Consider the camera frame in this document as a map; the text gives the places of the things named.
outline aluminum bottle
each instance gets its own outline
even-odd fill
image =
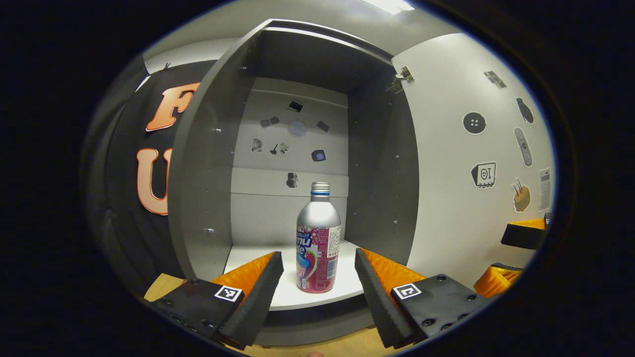
[[[311,201],[300,211],[296,226],[297,285],[309,293],[333,288],[342,221],[329,200],[326,182],[313,182]]]

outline bottle label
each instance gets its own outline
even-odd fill
[[[341,228],[297,227],[297,285],[302,290],[320,292],[333,287]]]

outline door hinge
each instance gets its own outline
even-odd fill
[[[409,83],[415,80],[415,78],[412,76],[412,73],[410,73],[408,66],[402,67],[400,74],[395,74],[392,79],[391,86],[386,88],[386,91],[391,91],[393,94],[401,93],[403,91],[403,85],[401,84],[401,82],[404,79]]]

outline orange letter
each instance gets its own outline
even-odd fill
[[[192,83],[163,91],[163,99],[159,104],[159,109],[154,114],[152,121],[145,126],[145,131],[165,129],[174,125],[177,122],[177,119],[172,116],[174,108],[177,108],[179,113],[183,113],[190,104],[199,84],[201,83]]]
[[[168,214],[168,175],[170,174],[170,158],[172,149],[165,150],[163,158],[168,162],[165,173],[165,196],[157,198],[152,193],[152,164],[159,157],[159,152],[154,149],[141,149],[137,152],[137,194],[139,201],[146,210],[158,215]]]

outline round button sticker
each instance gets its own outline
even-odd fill
[[[480,134],[485,131],[485,118],[478,113],[468,113],[463,118],[463,127],[470,134]]]

